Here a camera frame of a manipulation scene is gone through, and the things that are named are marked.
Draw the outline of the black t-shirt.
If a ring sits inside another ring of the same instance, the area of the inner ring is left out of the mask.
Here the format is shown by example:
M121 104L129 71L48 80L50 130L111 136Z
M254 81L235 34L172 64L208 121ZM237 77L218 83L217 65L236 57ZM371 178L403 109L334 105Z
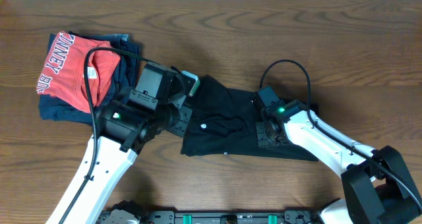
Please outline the black t-shirt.
M200 78L197 92L185 103L192 115L183 137L181 154L204 156L214 154L249 155L317 161L296 145L261 148L258 146L256 122L258 111L253 92L227 88L207 75Z

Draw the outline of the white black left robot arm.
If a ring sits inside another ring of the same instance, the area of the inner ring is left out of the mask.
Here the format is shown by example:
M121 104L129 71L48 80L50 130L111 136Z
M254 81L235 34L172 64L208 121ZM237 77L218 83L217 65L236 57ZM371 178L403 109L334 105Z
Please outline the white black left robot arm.
M127 88L95 117L82 162L48 223L95 223L113 189L144 145L166 130L184 137L198 76L162 65L145 66L136 88Z

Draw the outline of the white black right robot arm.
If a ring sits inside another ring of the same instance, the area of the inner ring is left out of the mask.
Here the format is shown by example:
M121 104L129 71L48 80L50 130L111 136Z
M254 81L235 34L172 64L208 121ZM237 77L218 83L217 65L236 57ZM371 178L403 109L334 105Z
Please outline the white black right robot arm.
M341 179L344 198L318 210L310 223L410 223L421 216L421 195L398 150L357 142L300 101L256 108L260 146L301 148Z

